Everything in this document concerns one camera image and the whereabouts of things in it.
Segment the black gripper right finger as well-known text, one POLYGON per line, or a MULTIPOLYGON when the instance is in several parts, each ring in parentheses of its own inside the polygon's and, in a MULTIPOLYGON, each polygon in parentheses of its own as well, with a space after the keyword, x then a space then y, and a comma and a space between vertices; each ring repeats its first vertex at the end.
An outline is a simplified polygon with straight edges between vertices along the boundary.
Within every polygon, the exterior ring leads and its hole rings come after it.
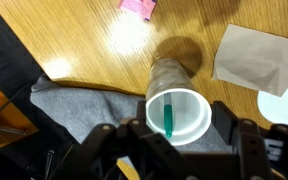
POLYGON ((274 180, 273 170, 288 180, 288 125, 269 129, 239 119, 223 102, 212 104, 212 125, 239 157, 242 180, 274 180))

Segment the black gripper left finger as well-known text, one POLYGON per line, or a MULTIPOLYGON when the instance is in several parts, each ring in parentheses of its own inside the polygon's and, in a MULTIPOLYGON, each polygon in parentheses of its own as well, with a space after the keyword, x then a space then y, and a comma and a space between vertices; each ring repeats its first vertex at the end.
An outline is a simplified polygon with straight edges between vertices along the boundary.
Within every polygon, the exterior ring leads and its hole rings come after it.
POLYGON ((198 180, 198 172, 160 133, 139 119, 118 128, 97 125, 73 148, 51 175, 51 180, 113 180, 117 160, 128 157, 141 180, 198 180))

